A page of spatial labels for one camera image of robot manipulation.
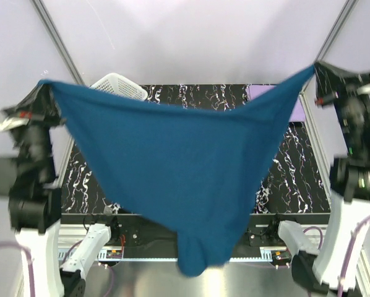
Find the blue t shirt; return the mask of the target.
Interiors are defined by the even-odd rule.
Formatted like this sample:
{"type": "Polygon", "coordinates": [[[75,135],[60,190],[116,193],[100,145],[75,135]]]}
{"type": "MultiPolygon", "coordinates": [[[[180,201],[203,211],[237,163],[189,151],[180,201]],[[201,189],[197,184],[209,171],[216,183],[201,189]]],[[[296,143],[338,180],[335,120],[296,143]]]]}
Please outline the blue t shirt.
{"type": "Polygon", "coordinates": [[[309,66],[229,111],[119,97],[53,80],[66,127],[105,196],[177,234],[188,277],[221,266],[245,232],[309,66]]]}

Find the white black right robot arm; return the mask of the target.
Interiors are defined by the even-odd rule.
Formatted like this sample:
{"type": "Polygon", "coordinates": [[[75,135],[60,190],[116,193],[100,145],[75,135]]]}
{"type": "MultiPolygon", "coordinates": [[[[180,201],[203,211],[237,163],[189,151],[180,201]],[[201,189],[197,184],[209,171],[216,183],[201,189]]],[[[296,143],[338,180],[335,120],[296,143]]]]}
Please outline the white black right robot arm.
{"type": "Polygon", "coordinates": [[[268,229],[275,245],[286,244],[293,280],[306,291],[360,296],[356,268],[370,226],[370,72],[351,72],[318,61],[316,100],[333,106],[346,143],[330,168],[331,213],[321,247],[299,223],[285,220],[268,229]]]}

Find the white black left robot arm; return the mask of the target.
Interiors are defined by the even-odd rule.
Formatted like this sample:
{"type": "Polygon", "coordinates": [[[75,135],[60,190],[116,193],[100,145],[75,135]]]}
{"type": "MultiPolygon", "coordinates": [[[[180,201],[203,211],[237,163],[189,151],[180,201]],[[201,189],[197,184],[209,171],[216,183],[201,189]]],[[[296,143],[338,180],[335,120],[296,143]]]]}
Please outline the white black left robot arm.
{"type": "Polygon", "coordinates": [[[0,111],[0,132],[19,153],[0,157],[0,196],[9,199],[13,244],[22,252],[25,296],[83,296],[87,274],[121,230],[111,215],[93,218],[87,234],[58,259],[61,189],[55,186],[50,129],[63,124],[51,87],[37,85],[18,105],[0,111]]]}

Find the white plastic mesh basket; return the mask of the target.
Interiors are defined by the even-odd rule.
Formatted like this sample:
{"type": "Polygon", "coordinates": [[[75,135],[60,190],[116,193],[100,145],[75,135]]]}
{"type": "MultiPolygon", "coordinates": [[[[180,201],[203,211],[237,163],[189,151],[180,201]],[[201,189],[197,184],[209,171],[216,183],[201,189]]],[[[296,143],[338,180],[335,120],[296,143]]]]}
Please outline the white plastic mesh basket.
{"type": "Polygon", "coordinates": [[[109,73],[90,88],[139,101],[145,101],[148,93],[140,85],[117,73],[109,73]]]}

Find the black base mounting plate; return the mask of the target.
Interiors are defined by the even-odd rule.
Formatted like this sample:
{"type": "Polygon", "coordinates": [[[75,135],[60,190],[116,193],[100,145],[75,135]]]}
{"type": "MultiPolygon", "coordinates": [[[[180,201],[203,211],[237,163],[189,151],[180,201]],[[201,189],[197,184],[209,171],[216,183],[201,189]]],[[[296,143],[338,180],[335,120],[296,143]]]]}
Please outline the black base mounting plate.
{"type": "MultiPolygon", "coordinates": [[[[299,214],[252,214],[230,261],[270,262],[270,250],[285,247],[278,237],[278,225],[284,220],[301,222],[299,214]]],[[[103,246],[98,260],[172,262],[178,258],[175,232],[140,216],[116,215],[113,222],[113,238],[103,246]]]]}

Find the left aluminium frame post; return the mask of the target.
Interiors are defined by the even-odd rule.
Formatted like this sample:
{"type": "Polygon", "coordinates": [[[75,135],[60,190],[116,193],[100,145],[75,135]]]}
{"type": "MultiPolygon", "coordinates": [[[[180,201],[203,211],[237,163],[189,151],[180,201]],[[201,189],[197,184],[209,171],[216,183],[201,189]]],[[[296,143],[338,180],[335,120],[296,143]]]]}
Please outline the left aluminium frame post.
{"type": "Polygon", "coordinates": [[[48,33],[51,41],[53,42],[54,46],[56,47],[63,63],[67,67],[71,77],[73,78],[74,82],[80,85],[84,85],[85,82],[73,61],[70,52],[68,51],[67,47],[65,46],[59,30],[56,28],[54,20],[52,16],[50,16],[44,1],[42,0],[30,0],[31,5],[34,7],[37,15],[39,16],[46,32],[48,33]]]}

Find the aluminium frame post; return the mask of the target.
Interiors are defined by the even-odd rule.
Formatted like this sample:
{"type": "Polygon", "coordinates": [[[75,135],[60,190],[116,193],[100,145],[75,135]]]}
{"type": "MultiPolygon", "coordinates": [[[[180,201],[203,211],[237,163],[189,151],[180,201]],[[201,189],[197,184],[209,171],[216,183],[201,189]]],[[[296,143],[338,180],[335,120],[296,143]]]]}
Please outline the aluminium frame post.
{"type": "Polygon", "coordinates": [[[358,2],[358,0],[345,1],[313,62],[325,59],[358,2]]]}
{"type": "Polygon", "coordinates": [[[54,46],[56,47],[63,63],[67,67],[71,77],[73,78],[74,82],[80,85],[84,85],[85,82],[73,61],[70,52],[68,51],[67,47],[65,46],[59,30],[56,28],[54,20],[52,16],[50,16],[44,1],[42,0],[30,0],[31,5],[34,7],[37,15],[39,16],[46,32],[48,33],[51,41],[53,42],[54,46]]]}

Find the right aluminium frame post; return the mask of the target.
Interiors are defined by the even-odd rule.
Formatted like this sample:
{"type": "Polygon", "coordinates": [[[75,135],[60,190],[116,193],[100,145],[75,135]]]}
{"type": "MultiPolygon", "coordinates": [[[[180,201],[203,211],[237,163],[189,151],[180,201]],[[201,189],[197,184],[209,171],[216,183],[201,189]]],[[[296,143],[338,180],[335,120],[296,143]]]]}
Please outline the right aluminium frame post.
{"type": "Polygon", "coordinates": [[[358,0],[345,1],[313,62],[325,59],[358,2],[358,0]]]}

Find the aluminium front rail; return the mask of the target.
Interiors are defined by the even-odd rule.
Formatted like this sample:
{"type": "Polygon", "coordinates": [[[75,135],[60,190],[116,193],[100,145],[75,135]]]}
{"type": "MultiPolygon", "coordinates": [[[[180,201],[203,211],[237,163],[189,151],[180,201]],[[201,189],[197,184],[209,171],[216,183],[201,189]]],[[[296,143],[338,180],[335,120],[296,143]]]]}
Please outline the aluminium front rail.
{"type": "MultiPolygon", "coordinates": [[[[266,224],[257,224],[254,228],[251,227],[249,232],[246,232],[240,240],[240,244],[250,247],[262,248],[283,248],[285,245],[280,239],[269,239],[263,235],[263,231],[267,228],[266,224]]],[[[312,244],[318,246],[321,238],[324,237],[327,229],[326,225],[302,225],[302,230],[312,244]]],[[[70,247],[76,242],[83,239],[86,235],[86,229],[79,224],[63,224],[59,231],[59,247],[70,247]]],[[[121,228],[120,234],[122,238],[115,238],[105,244],[106,248],[119,248],[124,243],[125,248],[146,247],[155,243],[175,243],[176,235],[162,227],[143,226],[137,227],[134,231],[126,231],[121,228]]]]}

